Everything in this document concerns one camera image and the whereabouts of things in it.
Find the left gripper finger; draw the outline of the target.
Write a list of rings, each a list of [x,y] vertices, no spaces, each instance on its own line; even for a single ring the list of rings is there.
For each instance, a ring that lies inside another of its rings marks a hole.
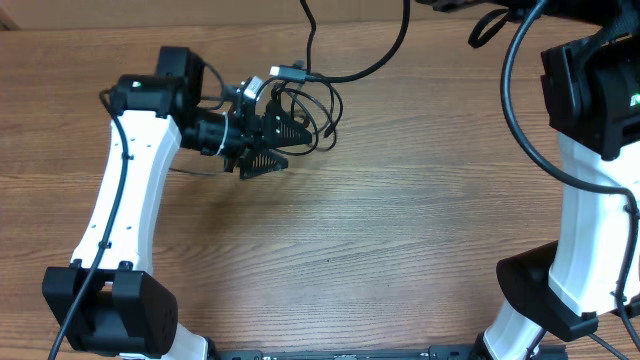
[[[262,117],[263,138],[271,149],[309,144],[312,134],[292,119],[277,101],[267,103]]]
[[[287,167],[288,160],[269,149],[248,150],[240,158],[240,179],[248,180]]]

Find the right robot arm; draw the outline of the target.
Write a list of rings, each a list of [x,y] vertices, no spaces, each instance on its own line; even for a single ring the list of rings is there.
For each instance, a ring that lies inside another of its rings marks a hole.
[[[562,162],[546,159],[515,115],[512,72],[536,20],[549,16],[596,27],[545,50],[541,85]],[[507,126],[524,153],[563,186],[558,240],[501,260],[504,304],[476,339],[472,359],[563,359],[547,334],[568,343],[595,338],[599,318],[618,316],[639,333],[639,5],[635,1],[498,1],[472,30],[479,48],[509,23],[517,30],[500,80]]]

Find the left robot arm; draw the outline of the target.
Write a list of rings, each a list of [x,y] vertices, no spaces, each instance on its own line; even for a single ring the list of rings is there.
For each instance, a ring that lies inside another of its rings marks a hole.
[[[202,94],[210,65],[186,47],[163,47],[151,75],[124,75],[103,90],[111,143],[88,227],[70,263],[50,267],[43,296],[63,343],[122,359],[214,359],[207,337],[179,321],[176,297],[153,275],[153,240],[167,175],[180,149],[219,156],[228,172],[250,179],[285,169],[284,147],[317,142],[272,97],[255,110],[265,82],[249,78]]]

